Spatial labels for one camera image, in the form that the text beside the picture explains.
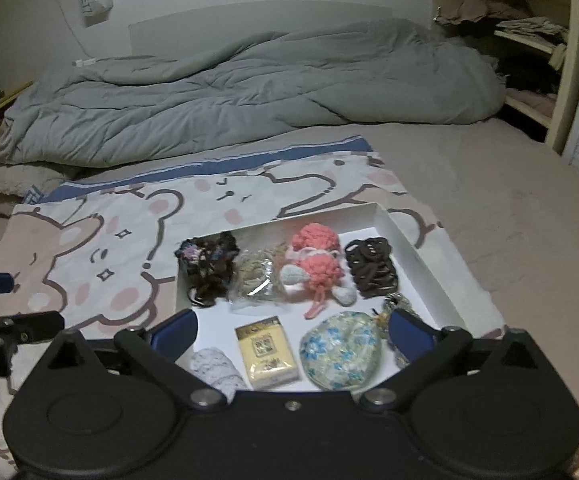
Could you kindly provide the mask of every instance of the yellow tissue packet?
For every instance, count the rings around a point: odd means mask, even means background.
[[[236,329],[240,354],[254,390],[300,378],[287,336],[278,316]]]

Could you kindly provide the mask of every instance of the cartoon blanket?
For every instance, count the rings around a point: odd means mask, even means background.
[[[153,325],[175,312],[173,251],[185,238],[377,202],[418,249],[474,335],[499,333],[502,317],[442,225],[383,166],[375,152],[325,153],[20,205],[0,243],[0,272],[12,273],[16,283],[12,294],[0,295],[0,316],[59,310],[66,325],[87,338]],[[1,399],[0,417],[5,407]],[[0,433],[2,475],[13,473],[10,462]]]

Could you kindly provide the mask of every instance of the beige mattress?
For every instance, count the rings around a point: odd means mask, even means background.
[[[364,136],[434,209],[507,323],[530,331],[579,401],[579,173],[506,123],[306,128],[87,181],[353,135]],[[0,220],[0,236],[4,225]]]

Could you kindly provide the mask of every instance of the white crochet ear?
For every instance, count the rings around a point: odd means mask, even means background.
[[[344,286],[332,286],[332,296],[342,306],[351,306],[356,301],[356,290]]]
[[[286,265],[280,270],[280,280],[283,285],[298,285],[298,283],[308,282],[309,274],[295,265]]]

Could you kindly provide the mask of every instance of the white cord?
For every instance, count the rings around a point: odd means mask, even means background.
[[[56,0],[56,3],[58,4],[58,8],[60,9],[60,13],[63,15],[64,24],[67,25],[67,28],[69,29],[72,36],[74,37],[74,40],[76,40],[76,43],[78,43],[78,46],[82,50],[82,53],[85,54],[85,56],[87,56],[88,59],[92,58],[93,56],[89,52],[87,52],[87,49],[85,49],[84,45],[80,42],[80,40],[78,39],[78,36],[74,32],[74,29],[72,28],[71,24],[69,23],[69,20],[67,20],[67,16],[64,13],[63,5],[60,3],[60,0]]]

